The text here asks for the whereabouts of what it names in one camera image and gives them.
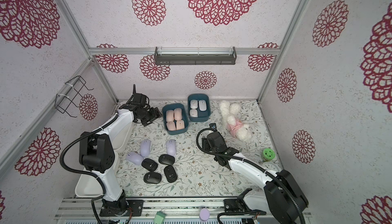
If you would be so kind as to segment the white mouse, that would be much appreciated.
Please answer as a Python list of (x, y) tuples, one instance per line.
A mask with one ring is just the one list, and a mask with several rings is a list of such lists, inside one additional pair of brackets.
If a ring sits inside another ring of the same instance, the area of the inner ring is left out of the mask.
[(199, 110), (204, 112), (207, 110), (207, 102), (206, 100), (199, 100)]
[(193, 100), (190, 101), (189, 105), (190, 105), (190, 108), (191, 108), (191, 109), (197, 109), (198, 106), (199, 106), (199, 101), (193, 99)]
[(192, 118), (197, 118), (198, 117), (198, 110), (197, 109), (190, 109), (189, 115)]

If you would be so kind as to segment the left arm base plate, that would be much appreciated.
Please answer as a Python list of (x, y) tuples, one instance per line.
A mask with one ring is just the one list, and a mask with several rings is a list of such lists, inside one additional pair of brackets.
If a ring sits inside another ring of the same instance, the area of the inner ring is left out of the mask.
[(131, 217), (140, 217), (142, 215), (144, 201), (141, 199), (131, 199), (127, 200), (127, 207), (125, 208), (124, 212), (114, 210), (113, 208), (110, 209), (107, 205), (102, 206), (99, 212), (100, 217), (124, 217), (124, 216), (131, 216)]

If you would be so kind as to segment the teal storage box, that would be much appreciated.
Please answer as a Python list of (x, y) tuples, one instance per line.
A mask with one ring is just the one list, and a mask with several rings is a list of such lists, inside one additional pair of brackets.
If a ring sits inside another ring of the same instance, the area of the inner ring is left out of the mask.
[(188, 116), (191, 122), (206, 122), (211, 116), (210, 100), (206, 94), (191, 94), (187, 99)]
[(186, 108), (181, 103), (167, 104), (162, 108), (164, 128), (169, 135), (179, 135), (187, 132), (189, 120)]

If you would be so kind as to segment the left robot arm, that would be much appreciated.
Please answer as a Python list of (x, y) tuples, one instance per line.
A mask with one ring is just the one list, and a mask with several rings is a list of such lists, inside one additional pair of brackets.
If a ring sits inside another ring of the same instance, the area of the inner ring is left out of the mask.
[[(62, 168), (93, 177), (100, 184), (103, 193), (91, 200), (93, 206), (101, 199), (103, 207), (115, 216), (122, 216), (130, 210), (125, 191), (119, 186), (113, 169), (115, 152), (112, 143), (116, 140), (127, 142), (132, 124), (140, 123), (146, 127), (161, 116), (158, 108), (150, 106), (147, 95), (133, 90), (130, 99), (107, 122), (92, 132), (82, 133), (62, 151), (59, 159)], [(64, 160), (66, 153), (76, 144), (79, 145), (79, 163), (84, 170), (70, 168)]]

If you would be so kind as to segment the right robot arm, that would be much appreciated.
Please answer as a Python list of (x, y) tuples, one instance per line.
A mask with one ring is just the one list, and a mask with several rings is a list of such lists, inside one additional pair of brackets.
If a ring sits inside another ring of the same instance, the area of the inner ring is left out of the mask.
[(267, 213), (271, 213), (280, 224), (294, 224), (297, 220), (302, 224), (306, 222), (303, 212), (309, 201), (290, 172), (263, 168), (247, 159), (239, 150), (228, 147), (216, 128), (199, 131), (196, 145), (203, 153), (212, 155), (220, 166), (240, 174), (262, 190), (245, 190), (227, 211), (218, 214), (219, 223), (222, 216)]

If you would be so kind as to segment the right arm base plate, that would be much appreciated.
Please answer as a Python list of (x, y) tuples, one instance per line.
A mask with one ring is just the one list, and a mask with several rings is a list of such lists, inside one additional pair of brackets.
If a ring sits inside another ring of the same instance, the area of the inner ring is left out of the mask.
[(227, 198), (223, 200), (224, 203), (224, 213), (226, 215), (266, 215), (265, 211), (261, 210), (251, 210), (244, 201), (240, 199)]

